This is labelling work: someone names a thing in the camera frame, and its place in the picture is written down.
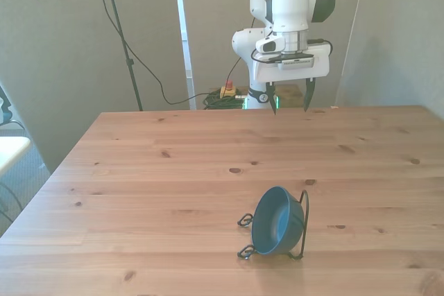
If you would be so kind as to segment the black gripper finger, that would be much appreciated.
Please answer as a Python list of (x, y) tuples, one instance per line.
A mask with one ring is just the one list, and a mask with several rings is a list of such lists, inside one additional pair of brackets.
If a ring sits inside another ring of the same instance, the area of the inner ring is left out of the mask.
[(276, 114), (277, 104), (275, 102), (275, 85), (273, 82), (268, 82), (266, 84), (266, 95), (268, 96), (268, 101), (271, 105), (271, 109), (273, 110), (273, 113)]
[(305, 92), (304, 103), (303, 103), (304, 111), (307, 111), (309, 108), (309, 105), (310, 105), (311, 100), (314, 95), (315, 86), (316, 86), (316, 79), (315, 78), (307, 78), (306, 79), (306, 92)]

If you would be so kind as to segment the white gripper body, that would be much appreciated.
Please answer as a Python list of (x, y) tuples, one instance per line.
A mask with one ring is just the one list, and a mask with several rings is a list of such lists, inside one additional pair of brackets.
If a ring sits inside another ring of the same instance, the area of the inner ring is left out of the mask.
[(265, 64), (271, 55), (254, 54), (252, 78), (257, 82), (280, 82), (322, 78), (330, 72), (330, 44), (311, 44), (304, 54), (310, 58), (283, 60), (279, 63)]

